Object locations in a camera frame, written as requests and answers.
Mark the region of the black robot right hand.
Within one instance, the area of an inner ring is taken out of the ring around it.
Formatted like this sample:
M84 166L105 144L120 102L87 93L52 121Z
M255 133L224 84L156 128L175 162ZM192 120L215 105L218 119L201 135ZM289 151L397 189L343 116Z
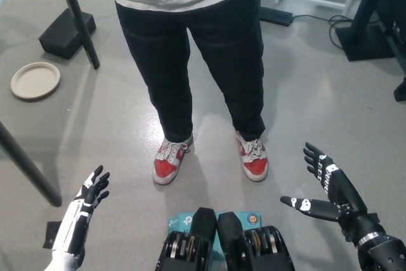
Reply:
M354 245L369 234L383 234L375 213L369 213L360 194L331 157L311 143L305 143L307 170L318 180L328 200L282 196L280 201L312 218L339 224L348 242Z

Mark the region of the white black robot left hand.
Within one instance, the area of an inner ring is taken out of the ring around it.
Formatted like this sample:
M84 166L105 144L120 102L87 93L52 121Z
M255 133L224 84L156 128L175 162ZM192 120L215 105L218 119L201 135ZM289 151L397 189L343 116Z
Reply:
M83 182L69 204L53 243L53 251L79 256L84 249L89 223L98 205L108 197L109 172L98 166Z

